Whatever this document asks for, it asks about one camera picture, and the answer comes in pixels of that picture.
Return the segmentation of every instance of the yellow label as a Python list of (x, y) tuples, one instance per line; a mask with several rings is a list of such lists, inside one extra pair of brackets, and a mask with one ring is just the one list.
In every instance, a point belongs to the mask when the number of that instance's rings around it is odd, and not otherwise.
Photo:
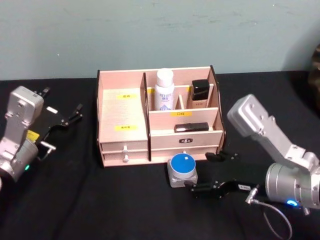
[(39, 134), (34, 132), (34, 131), (30, 131), (28, 130), (27, 134), (26, 134), (26, 138), (29, 139), (31, 142), (35, 143), (37, 141), (37, 139), (39, 138)]
[(128, 94), (120, 94), (117, 95), (117, 99), (135, 99), (137, 97), (137, 94), (135, 93), (128, 93)]
[(134, 131), (137, 129), (138, 127), (136, 125), (120, 125), (114, 127), (114, 130), (116, 131)]
[(189, 117), (192, 116), (192, 111), (177, 111), (171, 113), (172, 117)]
[(148, 94), (154, 94), (155, 93), (155, 89), (154, 88), (147, 88), (146, 92)]

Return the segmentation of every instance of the sticker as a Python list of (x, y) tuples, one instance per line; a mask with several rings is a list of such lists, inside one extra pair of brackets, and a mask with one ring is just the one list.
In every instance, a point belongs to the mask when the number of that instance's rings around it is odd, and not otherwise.
[(121, 94), (116, 96), (117, 99), (135, 99), (137, 98), (137, 94), (130, 93), (130, 94)]
[(116, 131), (134, 131), (137, 129), (138, 127), (136, 125), (119, 125), (114, 127)]
[(30, 131), (28, 130), (27, 134), (26, 134), (26, 138), (29, 139), (31, 142), (35, 143), (37, 141), (37, 139), (39, 138), (39, 134), (34, 132), (34, 131)]
[(179, 139), (179, 143), (180, 144), (188, 144), (188, 143), (192, 143), (193, 139), (192, 138), (183, 138), (183, 139)]
[(238, 184), (240, 190), (251, 191), (251, 187), (247, 185)]
[(177, 111), (171, 112), (172, 117), (190, 117), (192, 116), (192, 111)]
[(146, 92), (148, 94), (154, 94), (155, 93), (155, 89), (154, 88), (147, 88)]
[(54, 108), (52, 108), (52, 107), (50, 107), (50, 106), (48, 106), (46, 109), (47, 109), (48, 111), (54, 113), (54, 114), (57, 114), (57, 113), (58, 113), (58, 110), (55, 110)]

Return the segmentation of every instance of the bottle cap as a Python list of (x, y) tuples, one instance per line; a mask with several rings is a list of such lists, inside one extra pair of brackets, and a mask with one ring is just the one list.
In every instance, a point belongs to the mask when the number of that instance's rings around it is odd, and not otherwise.
[(207, 79), (193, 80), (192, 81), (192, 100), (205, 100), (209, 96), (210, 84)]
[(156, 77), (156, 84), (160, 87), (167, 88), (174, 83), (174, 72), (169, 68), (158, 70)]

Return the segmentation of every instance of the cosmetic bottle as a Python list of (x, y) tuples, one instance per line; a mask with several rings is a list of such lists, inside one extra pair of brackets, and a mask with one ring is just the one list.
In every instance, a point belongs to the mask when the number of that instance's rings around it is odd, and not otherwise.
[(209, 88), (210, 84), (207, 79), (193, 80), (188, 108), (206, 108), (209, 97)]
[(172, 110), (174, 107), (174, 72), (162, 68), (156, 73), (157, 81), (154, 88), (154, 108), (156, 111)]

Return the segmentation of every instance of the screw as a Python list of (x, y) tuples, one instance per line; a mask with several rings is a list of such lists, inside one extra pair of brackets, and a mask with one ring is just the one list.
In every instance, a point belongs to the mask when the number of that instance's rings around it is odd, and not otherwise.
[(308, 216), (308, 215), (310, 215), (310, 210), (306, 207), (303, 207), (303, 213), (305, 216)]

